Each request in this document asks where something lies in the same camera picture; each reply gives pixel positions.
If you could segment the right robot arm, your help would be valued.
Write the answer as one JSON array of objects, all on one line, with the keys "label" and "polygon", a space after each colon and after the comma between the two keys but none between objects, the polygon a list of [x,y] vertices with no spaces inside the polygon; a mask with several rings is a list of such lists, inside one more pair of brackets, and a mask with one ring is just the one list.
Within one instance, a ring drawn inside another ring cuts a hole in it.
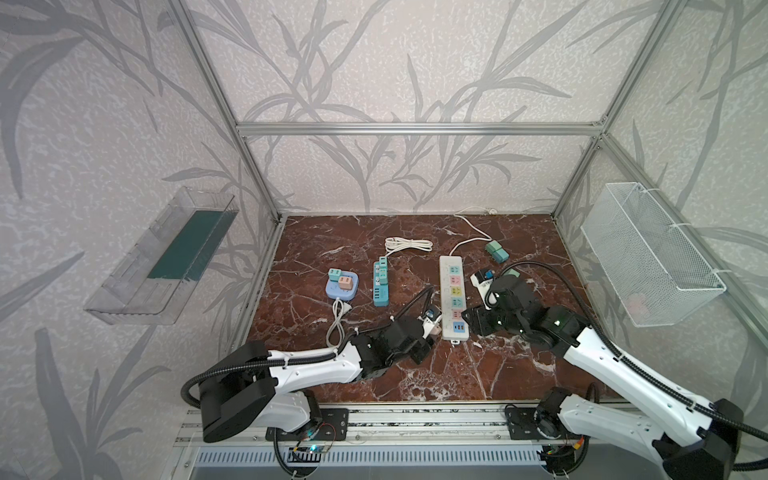
[{"label": "right robot arm", "polygon": [[744,423],[737,405],[696,395],[619,348],[565,275],[552,265],[542,267],[565,285],[577,311],[544,306],[516,264],[500,273],[483,269],[471,277],[482,303],[462,314],[469,330],[477,336],[516,333],[588,372],[638,412],[632,415],[557,387],[536,407],[533,423],[541,435],[609,442],[660,466],[670,479],[726,479],[733,472],[766,469],[765,459],[736,459],[743,435],[767,438],[766,432]]}]

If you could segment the long white power strip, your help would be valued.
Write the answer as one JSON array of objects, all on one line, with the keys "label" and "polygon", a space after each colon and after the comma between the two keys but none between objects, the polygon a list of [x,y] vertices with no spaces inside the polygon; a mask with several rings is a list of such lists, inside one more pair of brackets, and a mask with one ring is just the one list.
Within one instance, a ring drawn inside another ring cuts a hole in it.
[{"label": "long white power strip", "polygon": [[469,339],[462,313],[467,309],[463,262],[459,256],[439,257],[442,338],[458,345]]}]

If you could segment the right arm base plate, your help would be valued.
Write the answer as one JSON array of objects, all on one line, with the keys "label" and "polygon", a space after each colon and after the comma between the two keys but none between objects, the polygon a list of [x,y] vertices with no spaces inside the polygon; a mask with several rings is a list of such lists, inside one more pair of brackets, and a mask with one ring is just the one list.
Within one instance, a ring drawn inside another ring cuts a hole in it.
[{"label": "right arm base plate", "polygon": [[544,440],[536,423],[534,406],[507,404],[503,410],[507,430],[511,440]]}]

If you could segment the blue square power socket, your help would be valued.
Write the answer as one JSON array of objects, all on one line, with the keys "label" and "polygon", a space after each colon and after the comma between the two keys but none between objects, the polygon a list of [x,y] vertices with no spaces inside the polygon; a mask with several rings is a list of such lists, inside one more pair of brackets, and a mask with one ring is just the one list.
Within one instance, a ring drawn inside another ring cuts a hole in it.
[{"label": "blue square power socket", "polygon": [[325,293],[329,299],[350,302],[356,296],[358,286],[359,277],[356,273],[337,268],[328,270]]}]

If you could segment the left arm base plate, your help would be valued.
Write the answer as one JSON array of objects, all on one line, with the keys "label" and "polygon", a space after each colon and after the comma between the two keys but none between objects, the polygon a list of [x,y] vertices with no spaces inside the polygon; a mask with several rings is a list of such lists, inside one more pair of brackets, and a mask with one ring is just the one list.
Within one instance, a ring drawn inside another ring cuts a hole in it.
[{"label": "left arm base plate", "polygon": [[277,431],[275,428],[266,430],[266,439],[273,441],[275,437],[283,441],[343,441],[347,437],[350,410],[347,408],[322,408],[321,419],[313,419],[306,427],[297,432]]}]

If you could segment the pink cube plug front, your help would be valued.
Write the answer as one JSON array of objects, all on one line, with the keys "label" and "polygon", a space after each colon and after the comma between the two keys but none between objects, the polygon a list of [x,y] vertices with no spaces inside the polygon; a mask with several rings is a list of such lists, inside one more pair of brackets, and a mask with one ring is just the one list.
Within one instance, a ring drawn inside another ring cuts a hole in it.
[{"label": "pink cube plug front", "polygon": [[351,291],[354,287],[354,278],[352,276],[342,275],[337,284],[341,290]]}]

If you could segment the teal USB power strip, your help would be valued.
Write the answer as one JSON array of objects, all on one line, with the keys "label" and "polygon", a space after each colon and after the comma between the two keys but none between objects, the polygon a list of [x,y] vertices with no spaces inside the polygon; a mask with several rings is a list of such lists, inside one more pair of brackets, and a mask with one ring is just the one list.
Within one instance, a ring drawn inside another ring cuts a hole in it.
[{"label": "teal USB power strip", "polygon": [[388,283],[388,259],[386,256],[382,256],[373,264],[372,299],[375,307],[387,307],[389,305]]}]

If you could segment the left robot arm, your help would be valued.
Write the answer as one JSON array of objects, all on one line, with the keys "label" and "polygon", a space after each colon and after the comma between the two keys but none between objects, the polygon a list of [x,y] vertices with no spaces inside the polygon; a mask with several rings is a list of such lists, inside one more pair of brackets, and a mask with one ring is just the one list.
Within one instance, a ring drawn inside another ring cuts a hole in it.
[{"label": "left robot arm", "polygon": [[180,397],[200,411],[206,443],[251,426],[306,434],[322,423],[312,387],[376,379],[406,359],[419,364],[434,347],[438,327],[427,315],[401,316],[352,333],[337,347],[284,352],[249,342],[187,380]]}]

